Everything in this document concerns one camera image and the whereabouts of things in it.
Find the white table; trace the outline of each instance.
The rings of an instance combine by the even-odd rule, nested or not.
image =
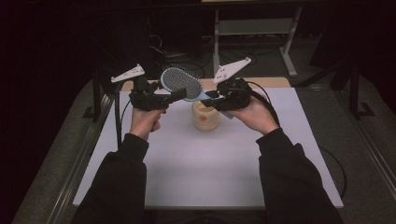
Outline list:
[[[318,168],[332,203],[343,203],[293,88],[266,89],[284,132],[301,143],[306,157]],[[120,93],[121,111],[129,92]],[[131,109],[123,118],[122,132],[129,131]],[[161,118],[162,128],[151,133],[145,164],[148,167],[148,209],[260,209],[264,208],[256,139],[238,119],[221,116],[217,129],[203,132],[192,125],[191,103],[178,101]],[[111,109],[79,186],[74,205],[79,205],[94,175],[110,150],[116,150],[114,106]]]

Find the person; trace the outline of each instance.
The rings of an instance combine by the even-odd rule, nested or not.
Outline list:
[[[142,222],[147,178],[143,159],[149,133],[161,128],[162,112],[133,109],[130,132],[120,149],[102,161],[73,223]],[[252,97],[247,107],[229,113],[263,135],[256,142],[262,154],[259,171],[267,223],[343,223],[315,165],[300,144],[292,144],[263,103]]]

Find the brush bristles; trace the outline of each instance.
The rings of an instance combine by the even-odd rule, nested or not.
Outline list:
[[[176,67],[165,69],[161,76],[161,82],[163,87],[169,91],[186,88],[187,99],[195,99],[203,91],[201,82],[198,78]]]

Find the black sleeve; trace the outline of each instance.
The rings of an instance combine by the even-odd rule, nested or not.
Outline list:
[[[149,143],[125,134],[120,149],[103,159],[72,223],[141,223]]]
[[[294,146],[280,128],[257,143],[269,223],[343,223],[300,144]]]

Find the hand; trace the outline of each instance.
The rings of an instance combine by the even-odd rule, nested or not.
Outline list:
[[[148,141],[149,133],[155,132],[161,128],[159,119],[161,113],[164,111],[165,110],[145,111],[134,108],[132,110],[131,131],[129,131],[129,133]]]
[[[250,98],[250,103],[247,107],[228,112],[244,122],[251,130],[262,134],[268,134],[279,128],[270,111],[255,97]]]

